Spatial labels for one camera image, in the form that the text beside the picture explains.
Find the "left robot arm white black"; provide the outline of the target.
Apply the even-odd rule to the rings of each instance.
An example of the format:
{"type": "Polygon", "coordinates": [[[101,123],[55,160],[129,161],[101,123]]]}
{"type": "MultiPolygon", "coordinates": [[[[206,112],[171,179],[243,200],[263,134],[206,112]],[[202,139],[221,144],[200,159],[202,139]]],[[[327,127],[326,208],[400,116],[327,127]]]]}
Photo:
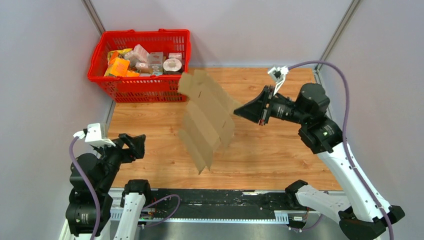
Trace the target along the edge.
{"type": "MultiPolygon", "coordinates": [[[[113,198],[109,191],[122,164],[132,163],[145,155],[146,135],[119,134],[114,140],[94,147],[100,154],[74,155],[74,144],[88,135],[86,130],[74,134],[69,146],[72,160],[69,181],[72,189],[65,217],[72,235],[77,240],[109,240],[113,198]]],[[[123,208],[114,235],[116,240],[133,240],[142,209],[153,201],[149,181],[132,179],[124,186],[120,207],[123,208]]]]}

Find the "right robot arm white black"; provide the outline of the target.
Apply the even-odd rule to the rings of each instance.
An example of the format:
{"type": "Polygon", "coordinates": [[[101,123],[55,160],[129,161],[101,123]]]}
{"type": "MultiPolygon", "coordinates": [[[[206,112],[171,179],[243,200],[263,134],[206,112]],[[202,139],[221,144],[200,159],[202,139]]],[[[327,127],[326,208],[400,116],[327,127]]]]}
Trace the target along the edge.
{"type": "Polygon", "coordinates": [[[297,180],[285,189],[285,203],[293,210],[310,208],[336,222],[350,240],[373,240],[405,216],[400,206],[388,203],[365,177],[349,147],[344,147],[341,128],[326,112],[330,99],[317,83],[304,84],[296,100],[266,85],[253,100],[234,114],[266,125],[276,118],[300,125],[301,141],[322,160],[344,191],[343,196],[321,192],[297,180]]]}

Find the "brown cardboard box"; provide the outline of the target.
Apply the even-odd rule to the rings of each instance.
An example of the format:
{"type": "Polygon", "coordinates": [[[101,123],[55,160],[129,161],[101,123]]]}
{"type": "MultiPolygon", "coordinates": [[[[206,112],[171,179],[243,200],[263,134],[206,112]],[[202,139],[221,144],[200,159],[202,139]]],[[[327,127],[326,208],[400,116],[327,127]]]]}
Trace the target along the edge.
{"type": "Polygon", "coordinates": [[[235,132],[232,116],[241,104],[205,70],[184,72],[177,91],[188,98],[178,136],[201,173],[211,168],[215,153],[225,152],[231,144],[235,132]]]}

